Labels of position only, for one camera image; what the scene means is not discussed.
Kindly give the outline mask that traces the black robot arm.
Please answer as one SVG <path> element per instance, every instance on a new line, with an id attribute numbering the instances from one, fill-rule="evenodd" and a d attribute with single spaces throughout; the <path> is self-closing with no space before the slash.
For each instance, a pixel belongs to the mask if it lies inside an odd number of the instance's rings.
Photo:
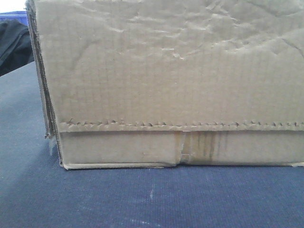
<path id="1" fill-rule="evenodd" d="M 0 22 L 0 75 L 34 61 L 28 26 L 18 20 Z"/>

